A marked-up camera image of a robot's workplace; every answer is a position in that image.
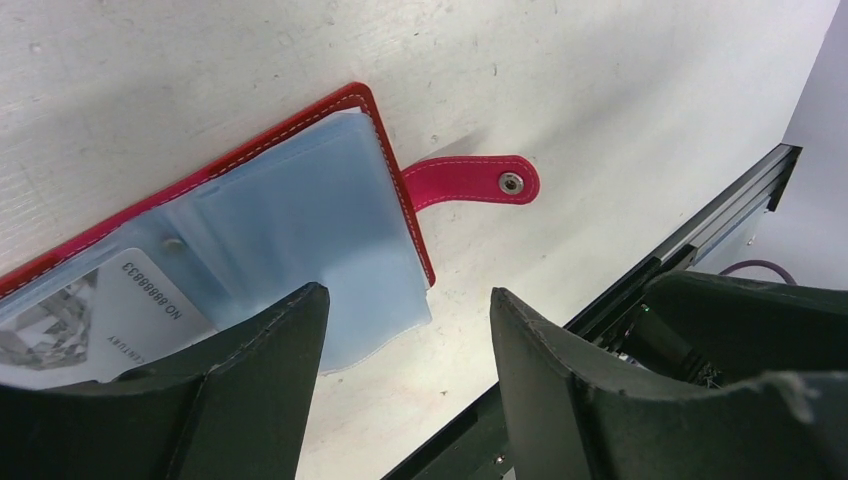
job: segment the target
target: metal frame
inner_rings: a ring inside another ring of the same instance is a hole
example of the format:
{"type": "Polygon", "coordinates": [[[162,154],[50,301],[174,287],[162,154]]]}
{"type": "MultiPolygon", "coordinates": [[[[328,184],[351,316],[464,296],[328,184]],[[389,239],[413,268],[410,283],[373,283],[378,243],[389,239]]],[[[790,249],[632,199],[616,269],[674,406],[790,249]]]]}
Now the metal frame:
{"type": "MultiPolygon", "coordinates": [[[[763,205],[774,211],[800,152],[800,147],[775,147],[564,328],[600,347],[616,348],[624,333],[622,320],[640,303],[642,287],[657,275],[686,268],[705,256],[763,205]]],[[[500,479],[511,468],[496,384],[384,479],[500,479]]]]}

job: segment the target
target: id card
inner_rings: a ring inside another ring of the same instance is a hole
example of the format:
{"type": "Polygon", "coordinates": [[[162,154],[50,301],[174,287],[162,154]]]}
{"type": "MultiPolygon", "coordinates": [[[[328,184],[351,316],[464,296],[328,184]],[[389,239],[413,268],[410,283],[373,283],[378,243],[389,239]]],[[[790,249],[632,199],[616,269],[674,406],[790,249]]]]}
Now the id card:
{"type": "Polygon", "coordinates": [[[143,251],[130,248],[0,324],[0,383],[108,382],[215,332],[143,251]]]}

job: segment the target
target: red leather edge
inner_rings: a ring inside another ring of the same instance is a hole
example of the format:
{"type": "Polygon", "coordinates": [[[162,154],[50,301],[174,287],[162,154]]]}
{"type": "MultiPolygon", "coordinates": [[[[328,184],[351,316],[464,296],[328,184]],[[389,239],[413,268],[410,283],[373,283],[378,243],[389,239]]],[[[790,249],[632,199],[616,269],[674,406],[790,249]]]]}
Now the red leather edge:
{"type": "Polygon", "coordinates": [[[364,113],[370,116],[374,123],[374,128],[380,141],[380,147],[386,160],[386,166],[391,174],[395,192],[397,192],[398,200],[403,210],[403,216],[406,219],[409,233],[412,236],[412,242],[415,245],[415,250],[418,252],[418,257],[427,275],[427,280],[432,286],[436,282],[436,274],[433,271],[433,265],[424,247],[421,228],[418,225],[418,219],[415,217],[412,201],[404,188],[400,168],[397,165],[397,159],[389,144],[389,138],[386,135],[383,121],[380,119],[377,111],[377,103],[374,101],[374,95],[367,85],[351,83],[170,187],[116,213],[53,250],[3,275],[0,277],[0,298],[61,265],[64,261],[112,233],[128,220],[249,162],[260,153],[291,138],[330,113],[356,107],[359,107],[364,113]]]}
{"type": "Polygon", "coordinates": [[[432,158],[402,174],[416,212],[453,200],[524,205],[539,194],[539,174],[518,155],[432,158]],[[520,192],[510,195],[501,190],[500,178],[505,173],[521,178],[520,192]]]}

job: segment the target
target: cable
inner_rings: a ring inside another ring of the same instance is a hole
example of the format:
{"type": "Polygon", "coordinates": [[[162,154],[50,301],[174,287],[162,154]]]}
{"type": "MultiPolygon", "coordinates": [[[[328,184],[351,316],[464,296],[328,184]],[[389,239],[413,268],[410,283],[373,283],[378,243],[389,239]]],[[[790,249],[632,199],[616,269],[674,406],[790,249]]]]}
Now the cable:
{"type": "Polygon", "coordinates": [[[767,268],[772,272],[780,275],[780,278],[782,278],[787,285],[798,285],[798,282],[796,282],[795,279],[792,278],[792,275],[790,275],[785,268],[781,267],[780,265],[774,262],[769,262],[768,260],[745,260],[739,263],[734,263],[733,265],[722,270],[719,275],[729,275],[735,272],[736,270],[741,270],[743,268],[748,267],[767,268]]]}

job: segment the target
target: table surface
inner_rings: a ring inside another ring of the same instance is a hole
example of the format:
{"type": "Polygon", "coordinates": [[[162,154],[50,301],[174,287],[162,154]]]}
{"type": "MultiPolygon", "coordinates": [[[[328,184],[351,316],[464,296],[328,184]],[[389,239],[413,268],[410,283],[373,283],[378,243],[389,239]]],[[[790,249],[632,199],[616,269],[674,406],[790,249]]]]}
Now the table surface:
{"type": "Polygon", "coordinates": [[[299,478],[378,478],[496,381],[492,287],[565,323],[780,142],[837,3],[4,2],[0,271],[352,80],[401,167],[526,156],[532,205],[420,214],[433,322],[318,380],[299,478]]]}

